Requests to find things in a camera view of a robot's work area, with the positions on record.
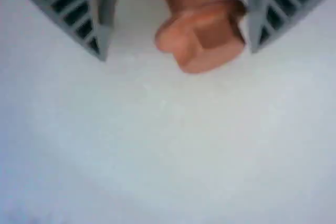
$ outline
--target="hex bolt head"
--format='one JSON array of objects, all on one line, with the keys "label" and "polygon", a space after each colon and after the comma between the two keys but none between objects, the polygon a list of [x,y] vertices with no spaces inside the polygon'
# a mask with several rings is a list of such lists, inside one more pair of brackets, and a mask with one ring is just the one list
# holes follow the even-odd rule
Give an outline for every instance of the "hex bolt head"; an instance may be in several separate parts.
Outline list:
[{"label": "hex bolt head", "polygon": [[245,41],[238,23],[241,0],[166,0],[172,17],[157,31],[155,44],[174,55],[187,73],[201,73],[236,58]]}]

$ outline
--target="white surface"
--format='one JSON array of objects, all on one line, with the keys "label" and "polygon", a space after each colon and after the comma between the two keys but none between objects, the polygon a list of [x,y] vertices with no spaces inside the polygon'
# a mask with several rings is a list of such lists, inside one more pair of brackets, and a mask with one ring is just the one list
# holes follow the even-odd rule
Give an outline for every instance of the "white surface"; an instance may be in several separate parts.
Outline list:
[{"label": "white surface", "polygon": [[153,46],[162,0],[119,0],[106,64],[0,0],[2,223],[335,223],[335,1],[188,76]]}]

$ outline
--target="copper bolt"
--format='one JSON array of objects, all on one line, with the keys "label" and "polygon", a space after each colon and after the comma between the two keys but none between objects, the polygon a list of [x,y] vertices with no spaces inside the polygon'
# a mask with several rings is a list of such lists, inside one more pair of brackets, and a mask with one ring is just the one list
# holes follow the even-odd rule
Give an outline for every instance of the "copper bolt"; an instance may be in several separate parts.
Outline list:
[{"label": "copper bolt", "polygon": [[157,31],[155,44],[171,52],[187,73],[212,70],[237,57],[245,46],[238,23],[241,0],[166,0],[172,17]]}]

